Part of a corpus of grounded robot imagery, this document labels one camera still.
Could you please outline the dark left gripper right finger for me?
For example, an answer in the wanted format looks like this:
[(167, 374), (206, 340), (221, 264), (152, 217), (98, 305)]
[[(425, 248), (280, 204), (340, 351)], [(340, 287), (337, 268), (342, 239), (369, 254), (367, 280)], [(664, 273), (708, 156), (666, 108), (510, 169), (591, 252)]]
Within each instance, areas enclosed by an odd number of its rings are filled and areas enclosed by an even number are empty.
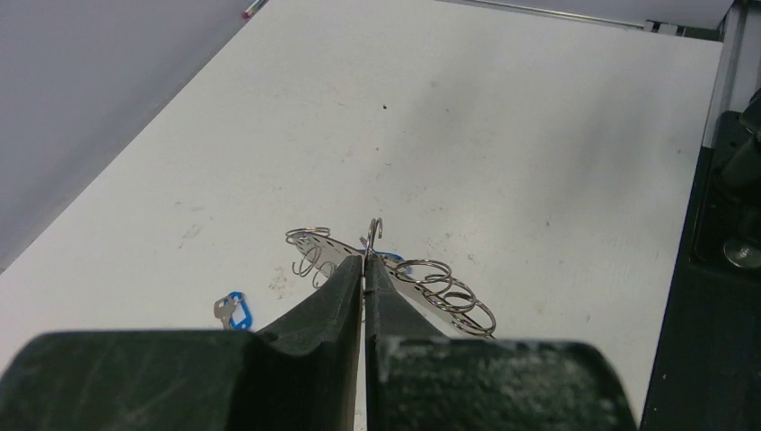
[(593, 346), (451, 339), (365, 261), (366, 418), (371, 430), (635, 430), (618, 377)]

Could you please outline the silver key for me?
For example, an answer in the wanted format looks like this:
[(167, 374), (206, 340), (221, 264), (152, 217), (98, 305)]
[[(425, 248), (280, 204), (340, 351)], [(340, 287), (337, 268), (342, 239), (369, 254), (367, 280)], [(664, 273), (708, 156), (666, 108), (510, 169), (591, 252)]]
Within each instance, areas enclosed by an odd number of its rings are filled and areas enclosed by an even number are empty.
[(235, 299), (229, 295), (214, 303), (214, 317), (222, 323), (224, 330), (232, 329), (232, 315), (236, 308)]

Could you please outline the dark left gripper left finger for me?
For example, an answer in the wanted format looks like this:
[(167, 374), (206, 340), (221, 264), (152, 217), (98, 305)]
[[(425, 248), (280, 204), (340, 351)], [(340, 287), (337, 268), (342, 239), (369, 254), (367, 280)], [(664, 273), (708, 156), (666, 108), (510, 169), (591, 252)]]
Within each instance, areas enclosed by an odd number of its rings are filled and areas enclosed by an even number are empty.
[(4, 430), (350, 430), (358, 257), (257, 332), (40, 335), (1, 379)]

